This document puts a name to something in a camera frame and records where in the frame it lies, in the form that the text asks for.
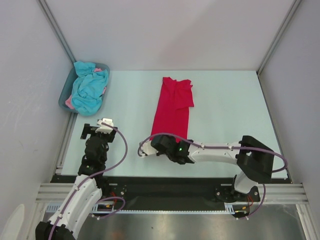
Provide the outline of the red t shirt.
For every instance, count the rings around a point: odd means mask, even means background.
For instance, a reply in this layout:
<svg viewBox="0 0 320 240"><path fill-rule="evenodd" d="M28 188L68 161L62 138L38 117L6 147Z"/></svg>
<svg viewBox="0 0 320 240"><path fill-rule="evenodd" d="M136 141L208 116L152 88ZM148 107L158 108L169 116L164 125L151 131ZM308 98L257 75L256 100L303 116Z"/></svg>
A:
<svg viewBox="0 0 320 240"><path fill-rule="evenodd" d="M162 86L151 134L170 133L184 139L188 136L190 108L194 107L192 82L162 78Z"/></svg>

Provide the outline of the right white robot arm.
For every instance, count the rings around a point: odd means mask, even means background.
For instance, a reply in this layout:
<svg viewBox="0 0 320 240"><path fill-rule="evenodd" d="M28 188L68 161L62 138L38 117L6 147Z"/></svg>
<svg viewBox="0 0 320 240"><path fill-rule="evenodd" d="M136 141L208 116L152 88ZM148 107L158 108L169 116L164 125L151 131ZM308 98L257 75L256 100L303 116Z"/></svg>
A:
<svg viewBox="0 0 320 240"><path fill-rule="evenodd" d="M231 196L242 201L257 184L272 180L274 151L252 136L244 135L239 142L203 145L193 140L180 140L171 135L157 135L149 142L153 153L165 155L170 161L185 165L204 162L238 166Z"/></svg>

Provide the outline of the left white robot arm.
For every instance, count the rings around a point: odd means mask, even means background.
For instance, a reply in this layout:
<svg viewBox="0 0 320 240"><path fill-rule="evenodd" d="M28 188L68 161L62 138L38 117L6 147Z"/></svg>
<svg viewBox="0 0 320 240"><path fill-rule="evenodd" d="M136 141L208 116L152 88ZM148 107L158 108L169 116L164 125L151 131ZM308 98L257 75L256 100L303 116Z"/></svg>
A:
<svg viewBox="0 0 320 240"><path fill-rule="evenodd" d="M35 228L37 240L76 240L82 225L98 200L110 196L111 188L103 178L109 143L117 127L98 121L99 127L86 123L81 139L86 140L84 155L75 182L58 210Z"/></svg>

